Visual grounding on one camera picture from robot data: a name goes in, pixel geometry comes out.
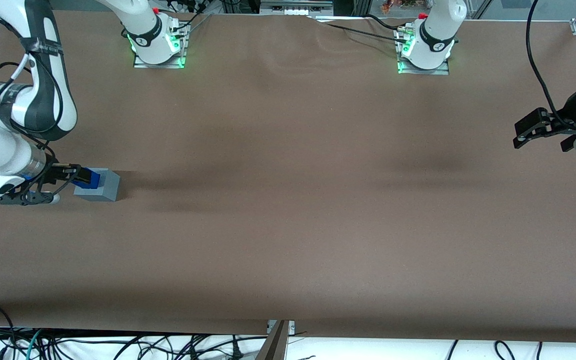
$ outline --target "gray cube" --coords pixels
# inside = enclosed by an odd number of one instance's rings
[[[89,167],[91,171],[99,174],[99,187],[96,189],[82,189],[75,186],[75,196],[87,201],[117,201],[119,191],[119,175],[109,168]]]

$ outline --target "white robot link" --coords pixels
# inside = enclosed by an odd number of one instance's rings
[[[455,45],[455,34],[461,27],[468,8],[464,0],[436,0],[427,18],[407,23],[411,29],[409,45],[401,55],[419,69],[439,68],[450,57]]]
[[[147,64],[166,62],[180,51],[179,20],[154,11],[147,0],[98,0],[119,17],[135,54]],[[0,204],[55,203],[68,183],[94,189],[99,174],[78,164],[61,164],[48,146],[77,123],[64,52],[48,0],[0,0],[0,23],[25,49],[6,82],[0,82]],[[13,83],[29,66],[32,85]],[[25,137],[34,141],[30,144]],[[46,183],[64,183],[42,191]]]

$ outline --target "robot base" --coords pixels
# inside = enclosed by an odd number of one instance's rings
[[[404,39],[402,32],[398,30],[393,30],[395,39]],[[418,74],[418,75],[448,75],[448,60],[443,60],[443,63],[438,68],[433,68],[426,70],[424,68],[418,68],[410,62],[409,59],[402,56],[403,48],[406,46],[404,43],[395,43],[395,49],[397,51],[397,71],[400,74]]]
[[[190,26],[180,29],[178,32],[178,43],[175,41],[173,46],[178,45],[181,50],[172,55],[170,59],[158,64],[150,64],[140,59],[137,54],[134,56],[132,67],[136,69],[183,69],[186,67],[186,55],[188,54],[188,39],[190,38]]]

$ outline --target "white floor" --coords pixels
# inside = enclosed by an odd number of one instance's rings
[[[130,337],[113,337],[113,340],[128,341]],[[156,342],[160,337],[152,337]],[[180,349],[189,336],[172,337],[174,349]],[[228,342],[230,335],[215,335],[202,342],[197,350],[206,349],[222,342]],[[404,339],[343,339],[329,337],[292,337],[289,340],[286,360],[304,360],[315,356],[312,360],[446,360],[452,340],[404,340]],[[263,340],[240,341],[239,348],[243,354],[258,351]],[[537,342],[508,341],[508,346],[514,353],[515,360],[534,360],[537,355]],[[169,348],[167,342],[158,346]],[[79,344],[67,342],[60,349],[74,360],[112,360],[121,349],[121,344]],[[139,347],[133,345],[119,356],[119,360],[135,360]],[[232,346],[222,347],[226,353],[231,353]],[[510,356],[501,351],[506,360]],[[10,353],[4,360],[11,359]],[[144,356],[144,360],[166,360],[163,352],[153,351]],[[202,360],[224,360],[228,357],[217,351],[206,353]],[[452,356],[452,360],[497,360],[493,341],[461,340]],[[541,360],[576,360],[576,343],[546,342],[541,351]]]

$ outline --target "blue object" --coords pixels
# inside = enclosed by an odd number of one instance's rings
[[[99,175],[98,185],[94,189],[75,187],[75,196],[87,201],[117,201],[119,191],[119,175],[110,171],[109,168],[89,168],[90,171]]]
[[[76,186],[76,187],[80,187],[82,189],[97,189],[99,187],[99,179],[101,178],[101,176],[94,172],[93,170],[89,169],[89,168],[84,168],[84,169],[88,169],[90,170],[90,183],[87,184],[85,182],[79,182],[79,181],[73,181],[72,183]]]

